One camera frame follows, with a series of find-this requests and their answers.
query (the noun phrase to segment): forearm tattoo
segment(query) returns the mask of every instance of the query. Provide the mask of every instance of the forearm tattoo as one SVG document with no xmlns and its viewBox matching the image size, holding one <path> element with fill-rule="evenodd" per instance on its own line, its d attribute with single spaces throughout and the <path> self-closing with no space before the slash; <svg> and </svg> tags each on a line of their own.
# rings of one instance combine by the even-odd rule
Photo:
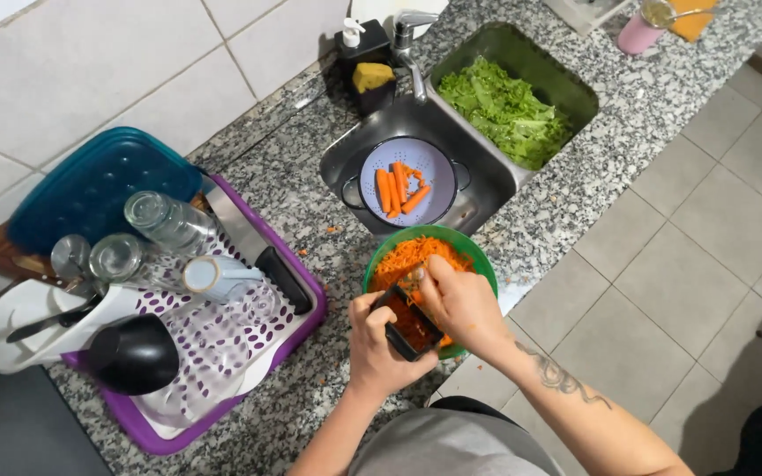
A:
<svg viewBox="0 0 762 476">
<path fill-rule="evenodd" d="M 610 410 L 613 409 L 613 407 L 610 406 L 610 403 L 605 399 L 604 396 L 587 395 L 587 389 L 584 388 L 584 385 L 578 379 L 572 377 L 555 361 L 540 355 L 538 352 L 535 352 L 532 349 L 528 349 L 519 341 L 516 341 L 516 348 L 534 358 L 534 361 L 537 363 L 537 371 L 539 372 L 540 380 L 543 382 L 545 387 L 555 389 L 565 394 L 571 394 L 577 391 L 581 394 L 581 398 L 585 402 L 603 402 Z"/>
</svg>

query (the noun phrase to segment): lettuce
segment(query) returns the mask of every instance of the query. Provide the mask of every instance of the lettuce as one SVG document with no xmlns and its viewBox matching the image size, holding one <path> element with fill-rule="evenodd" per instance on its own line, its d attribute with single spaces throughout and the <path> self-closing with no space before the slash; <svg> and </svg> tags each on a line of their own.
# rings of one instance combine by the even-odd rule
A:
<svg viewBox="0 0 762 476">
<path fill-rule="evenodd" d="M 572 137 L 569 120 L 540 103 L 531 85 L 483 57 L 448 74 L 439 95 L 515 164 L 539 170 Z"/>
</svg>

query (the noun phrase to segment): stainless steel sink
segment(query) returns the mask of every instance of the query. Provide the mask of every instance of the stainless steel sink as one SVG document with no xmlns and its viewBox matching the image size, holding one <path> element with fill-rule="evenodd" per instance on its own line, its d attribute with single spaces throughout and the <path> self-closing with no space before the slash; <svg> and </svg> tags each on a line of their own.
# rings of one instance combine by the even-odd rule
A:
<svg viewBox="0 0 762 476">
<path fill-rule="evenodd" d="M 431 142 L 453 162 L 463 164 L 458 168 L 458 181 L 469 181 L 437 224 L 472 234 L 513 197 L 537 172 L 514 165 L 436 92 L 443 76 L 459 72 L 478 56 L 499 63 L 511 77 L 531 83 L 540 101 L 556 106 L 569 117 L 572 135 L 598 113 L 598 97 L 577 75 L 563 68 L 518 28 L 505 23 L 488 24 L 437 63 L 425 80 L 426 103 L 418 104 L 413 95 L 398 97 L 392 106 L 366 117 L 325 151 L 319 173 L 333 193 L 341 200 L 345 197 L 346 204 L 359 203 L 353 178 L 366 156 L 382 141 L 409 135 Z M 365 209 L 351 211 L 378 237 L 398 230 Z"/>
<path fill-rule="evenodd" d="M 375 146 L 402 135 L 429 141 L 452 161 L 465 166 L 458 168 L 459 182 L 461 185 L 469 182 L 458 191 L 451 209 L 437 224 L 472 234 L 534 175 L 515 167 L 500 152 L 491 153 L 488 146 L 492 144 L 477 132 L 472 134 L 473 130 L 433 92 L 429 91 L 428 101 L 422 105 L 416 103 L 413 95 L 398 97 L 392 106 L 368 116 L 329 147 L 319 173 L 334 194 L 340 198 L 344 193 L 352 194 L 348 201 L 357 203 L 360 198 L 356 187 L 351 187 L 355 182 L 347 182 L 360 172 L 364 159 Z M 398 230 L 366 210 L 353 208 L 352 212 L 376 236 L 384 237 Z"/>
</svg>

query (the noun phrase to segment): black soap dispenser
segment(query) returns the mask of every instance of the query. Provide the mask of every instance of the black soap dispenser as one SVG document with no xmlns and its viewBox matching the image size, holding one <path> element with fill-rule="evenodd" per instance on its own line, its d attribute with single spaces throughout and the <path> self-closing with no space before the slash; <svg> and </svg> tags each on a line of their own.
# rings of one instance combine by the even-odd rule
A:
<svg viewBox="0 0 762 476">
<path fill-rule="evenodd" d="M 352 77 L 358 63 L 381 63 L 393 67 L 393 53 L 389 47 L 387 31 L 376 19 L 358 24 L 354 19 L 345 19 L 343 31 L 334 33 L 337 45 L 337 66 L 343 79 L 345 90 L 349 92 L 358 112 L 369 115 L 386 108 L 393 103 L 396 95 L 396 81 L 388 83 L 363 94 L 357 92 Z"/>
</svg>

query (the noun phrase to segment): pink tumbler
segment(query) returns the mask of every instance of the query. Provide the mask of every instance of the pink tumbler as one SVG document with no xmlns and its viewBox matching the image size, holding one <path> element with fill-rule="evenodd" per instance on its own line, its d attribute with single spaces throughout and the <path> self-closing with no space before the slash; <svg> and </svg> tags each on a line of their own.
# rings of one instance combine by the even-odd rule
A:
<svg viewBox="0 0 762 476">
<path fill-rule="evenodd" d="M 663 0 L 643 0 L 640 10 L 619 32 L 616 45 L 628 54 L 640 54 L 652 46 L 674 20 L 675 9 Z"/>
</svg>

